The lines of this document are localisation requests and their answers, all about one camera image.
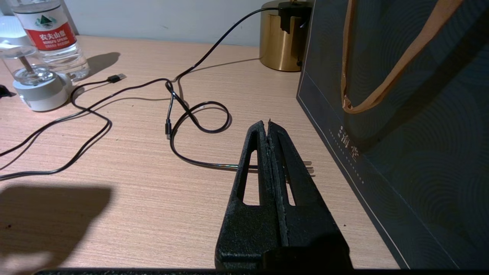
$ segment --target red bottle label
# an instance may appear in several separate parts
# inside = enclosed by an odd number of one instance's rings
[[[39,50],[58,50],[76,42],[75,34],[61,6],[43,12],[15,15]]]

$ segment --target wooden desk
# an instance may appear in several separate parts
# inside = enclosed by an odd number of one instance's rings
[[[210,48],[98,37],[79,37],[79,41],[96,72],[81,83],[118,73],[128,77],[88,90],[77,101],[82,106],[128,86],[159,77],[173,79]],[[271,119],[287,129],[301,157],[312,161],[314,181],[350,246],[354,266],[396,268],[295,99],[299,73],[266,68],[257,56],[254,47],[219,46],[200,70],[183,78],[184,100],[190,106],[219,101],[233,120],[228,130],[214,135],[186,121],[176,138],[177,149],[196,160],[237,163],[248,127]],[[3,64],[0,83],[12,87]],[[68,170],[1,182],[0,257],[49,251],[52,256],[43,266],[213,268],[235,175],[190,165],[171,152],[164,134],[168,99],[163,82],[125,92],[99,110],[113,121],[111,131]],[[18,96],[0,99],[0,151],[76,111],[67,105],[35,113]],[[172,121],[182,113],[176,104]],[[206,110],[197,118],[202,125],[218,127],[225,115]],[[58,124],[1,173],[61,167],[104,124],[94,115]],[[0,166],[13,157],[1,158]],[[256,203],[257,192],[257,177],[252,175],[246,200]]]

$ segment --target tan rope handle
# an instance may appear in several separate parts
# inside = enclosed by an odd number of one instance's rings
[[[357,114],[379,104],[389,93],[390,89],[399,79],[404,69],[426,47],[426,45],[428,45],[433,37],[438,34],[438,32],[442,29],[448,19],[450,19],[450,17],[455,13],[463,1],[464,0],[438,0],[433,8],[433,11],[428,17],[428,20],[426,20],[423,29],[413,43],[411,43],[411,45],[409,45],[409,47],[406,49],[394,68],[392,68],[392,71],[387,75],[384,82],[382,82],[382,84],[378,86],[377,89],[375,89],[362,103],[353,107],[351,101],[346,95],[346,73],[348,65],[348,50],[350,46],[350,30],[352,27],[356,0],[349,0],[346,11],[345,26],[343,29],[343,60],[341,68],[341,98],[343,101],[343,110],[350,114]]]

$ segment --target white wall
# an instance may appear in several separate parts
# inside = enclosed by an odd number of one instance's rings
[[[213,43],[269,0],[65,0],[79,34]],[[224,44],[257,46],[260,15]]]

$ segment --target plastic bottle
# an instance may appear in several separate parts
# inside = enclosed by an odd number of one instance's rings
[[[56,72],[85,78],[89,65],[68,23],[60,0],[8,0],[41,58]]]

